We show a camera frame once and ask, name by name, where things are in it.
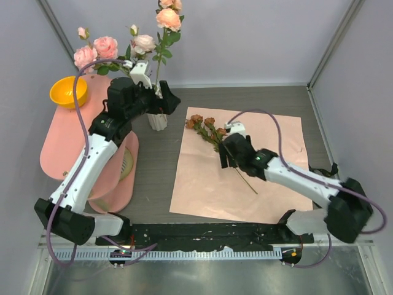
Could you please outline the black ribbon gold lettering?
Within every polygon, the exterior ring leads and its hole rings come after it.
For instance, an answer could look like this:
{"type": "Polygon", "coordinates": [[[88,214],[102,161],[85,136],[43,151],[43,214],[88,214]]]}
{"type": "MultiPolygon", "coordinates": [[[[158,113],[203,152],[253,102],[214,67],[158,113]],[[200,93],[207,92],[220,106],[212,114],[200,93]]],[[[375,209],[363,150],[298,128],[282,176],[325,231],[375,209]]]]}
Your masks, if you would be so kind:
{"type": "Polygon", "coordinates": [[[310,172],[317,173],[328,178],[334,178],[338,174],[338,165],[335,162],[332,164],[330,170],[326,170],[324,168],[315,168],[311,165],[308,165],[308,169],[310,172]]]}

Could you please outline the pink flower bouquet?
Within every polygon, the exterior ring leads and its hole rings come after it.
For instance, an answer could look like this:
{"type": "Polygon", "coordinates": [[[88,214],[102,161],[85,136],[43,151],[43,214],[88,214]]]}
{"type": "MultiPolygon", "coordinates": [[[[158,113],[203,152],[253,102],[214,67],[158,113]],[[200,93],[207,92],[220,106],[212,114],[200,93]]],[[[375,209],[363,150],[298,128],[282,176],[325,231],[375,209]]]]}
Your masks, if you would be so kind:
{"type": "MultiPolygon", "coordinates": [[[[223,127],[239,111],[188,107],[186,119],[199,114],[215,118],[223,127]]],[[[282,151],[286,162],[308,168],[308,155],[300,117],[274,115],[282,132],[282,151]]],[[[238,117],[254,149],[278,153],[278,133],[266,114],[247,113],[238,117]]],[[[241,175],[234,168],[222,169],[212,144],[196,131],[184,129],[169,212],[231,221],[276,224],[288,210],[313,209],[310,199],[275,183],[241,175]]]]}

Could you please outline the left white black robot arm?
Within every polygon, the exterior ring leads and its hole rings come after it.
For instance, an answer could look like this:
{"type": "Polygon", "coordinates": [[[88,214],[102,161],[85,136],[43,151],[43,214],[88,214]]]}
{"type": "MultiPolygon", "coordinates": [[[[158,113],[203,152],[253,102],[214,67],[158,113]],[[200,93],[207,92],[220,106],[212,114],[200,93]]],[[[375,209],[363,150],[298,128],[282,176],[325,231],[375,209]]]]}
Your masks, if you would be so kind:
{"type": "Polygon", "coordinates": [[[97,217],[84,213],[88,195],[107,162],[132,131],[132,122],[144,114],[172,114],[181,100],[167,81],[160,81],[162,96],[147,88],[142,80],[127,77],[111,81],[107,108],[88,129],[85,144],[71,171],[58,189],[45,200],[39,198],[34,210],[44,228],[66,240],[83,245],[92,236],[109,235],[117,245],[126,244],[131,230],[124,219],[108,213],[97,217]]]}

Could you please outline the pale pink rose stem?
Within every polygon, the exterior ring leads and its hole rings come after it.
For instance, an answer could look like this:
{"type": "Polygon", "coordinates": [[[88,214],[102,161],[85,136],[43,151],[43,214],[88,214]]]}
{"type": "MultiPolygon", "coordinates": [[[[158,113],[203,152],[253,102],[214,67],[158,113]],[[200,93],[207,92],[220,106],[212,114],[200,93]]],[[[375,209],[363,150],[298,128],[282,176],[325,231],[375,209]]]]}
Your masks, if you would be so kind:
{"type": "Polygon", "coordinates": [[[153,37],[148,34],[140,34],[136,25],[131,25],[129,30],[132,38],[126,49],[125,59],[133,62],[148,60],[149,55],[156,48],[153,37]]]}

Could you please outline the peach rose stem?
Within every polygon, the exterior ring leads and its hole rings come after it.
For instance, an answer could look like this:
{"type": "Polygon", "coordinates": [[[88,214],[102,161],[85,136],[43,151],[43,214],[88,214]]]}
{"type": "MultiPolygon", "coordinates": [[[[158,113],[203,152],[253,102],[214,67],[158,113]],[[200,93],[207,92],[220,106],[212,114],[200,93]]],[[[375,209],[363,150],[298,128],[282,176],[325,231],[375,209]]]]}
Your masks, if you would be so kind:
{"type": "Polygon", "coordinates": [[[166,60],[173,57],[169,48],[181,39],[181,26],[184,19],[184,16],[181,15],[181,0],[161,0],[157,3],[156,21],[162,32],[157,33],[158,43],[155,46],[152,58],[153,61],[157,62],[155,89],[158,89],[159,86],[161,65],[166,65],[166,60]]]}

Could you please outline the red leafy flower stem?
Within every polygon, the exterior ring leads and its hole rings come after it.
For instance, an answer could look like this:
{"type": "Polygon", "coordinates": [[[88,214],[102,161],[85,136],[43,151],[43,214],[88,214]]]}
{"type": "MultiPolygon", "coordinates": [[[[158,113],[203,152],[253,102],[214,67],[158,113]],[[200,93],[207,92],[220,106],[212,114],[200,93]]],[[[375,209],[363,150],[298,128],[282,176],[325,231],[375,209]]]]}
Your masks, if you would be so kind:
{"type": "MultiPolygon", "coordinates": [[[[204,141],[210,143],[213,146],[214,151],[219,154],[218,144],[223,143],[224,139],[227,137],[227,134],[224,128],[216,128],[214,125],[215,122],[215,118],[213,117],[204,119],[203,116],[194,114],[189,119],[185,120],[185,128],[196,131],[196,133],[200,135],[204,141]]],[[[228,168],[233,168],[253,193],[258,194],[257,191],[245,179],[245,177],[240,173],[235,160],[229,153],[228,165],[228,168]]]]}

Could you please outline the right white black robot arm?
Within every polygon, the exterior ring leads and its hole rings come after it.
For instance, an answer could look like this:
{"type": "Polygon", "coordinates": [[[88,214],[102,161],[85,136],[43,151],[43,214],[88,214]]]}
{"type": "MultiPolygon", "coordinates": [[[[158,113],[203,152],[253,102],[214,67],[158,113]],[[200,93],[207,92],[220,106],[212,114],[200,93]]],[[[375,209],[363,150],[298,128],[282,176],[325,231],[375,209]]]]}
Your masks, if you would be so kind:
{"type": "Polygon", "coordinates": [[[327,232],[344,243],[354,243],[373,214],[360,183],[354,179],[340,181],[304,170],[273,151],[255,150],[249,137],[239,133],[232,133],[219,148],[248,176],[287,187],[320,206],[320,210],[291,213],[277,228],[283,242],[290,243],[303,234],[327,232]]]}

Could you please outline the pink rose bud stem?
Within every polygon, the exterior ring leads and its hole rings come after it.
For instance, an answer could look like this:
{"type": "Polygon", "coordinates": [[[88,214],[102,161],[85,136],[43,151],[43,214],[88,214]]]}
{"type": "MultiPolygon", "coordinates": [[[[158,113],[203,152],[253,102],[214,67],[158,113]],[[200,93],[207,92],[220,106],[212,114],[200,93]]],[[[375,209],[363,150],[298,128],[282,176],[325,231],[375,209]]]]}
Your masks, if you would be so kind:
{"type": "MultiPolygon", "coordinates": [[[[94,61],[123,59],[123,57],[119,58],[118,43],[113,37],[103,36],[91,41],[88,28],[83,27],[78,27],[77,34],[81,40],[87,43],[87,45],[77,49],[73,55],[74,64],[79,70],[94,61]]],[[[120,63],[111,61],[95,64],[85,69],[84,73],[90,74],[93,71],[96,71],[101,76],[107,75],[110,71],[121,71],[126,76],[129,76],[128,68],[120,63]]]]}

